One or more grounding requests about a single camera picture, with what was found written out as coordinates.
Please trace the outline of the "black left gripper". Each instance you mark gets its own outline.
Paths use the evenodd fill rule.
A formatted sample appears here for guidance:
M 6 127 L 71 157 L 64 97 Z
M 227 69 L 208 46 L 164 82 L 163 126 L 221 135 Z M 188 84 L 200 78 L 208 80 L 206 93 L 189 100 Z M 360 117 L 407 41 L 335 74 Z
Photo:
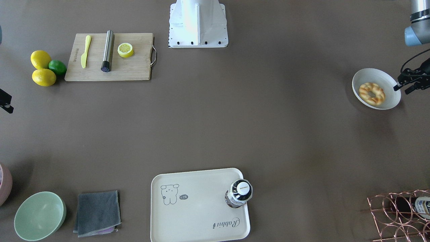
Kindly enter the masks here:
M 404 69 L 404 66 L 410 62 L 415 57 L 410 58 L 407 60 L 401 67 L 400 75 L 398 77 L 398 83 L 393 87 L 394 91 L 398 91 L 402 87 L 404 87 L 405 84 L 411 84 L 413 82 L 427 82 L 429 81 L 429 65 L 430 65 L 430 58 L 426 59 L 420 67 L 418 67 L 415 70 L 411 70 L 409 68 Z M 405 89 L 405 94 L 410 94 L 411 92 L 420 89 L 420 84 L 413 84 L 410 87 L 407 87 Z

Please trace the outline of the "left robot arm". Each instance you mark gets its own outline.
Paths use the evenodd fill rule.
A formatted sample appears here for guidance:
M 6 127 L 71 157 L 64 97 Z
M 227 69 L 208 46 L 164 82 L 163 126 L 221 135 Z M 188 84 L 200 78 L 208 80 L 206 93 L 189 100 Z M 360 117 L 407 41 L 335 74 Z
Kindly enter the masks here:
M 410 26 L 404 29 L 404 42 L 407 46 L 424 45 L 430 42 L 430 2 L 428 0 L 412 0 Z M 425 60 L 417 69 L 405 68 L 415 57 L 428 52 L 429 49 L 416 54 L 407 60 L 400 69 L 397 78 L 398 84 L 393 87 L 394 91 L 400 90 L 408 85 L 404 93 L 406 95 L 421 89 L 430 87 L 430 60 Z

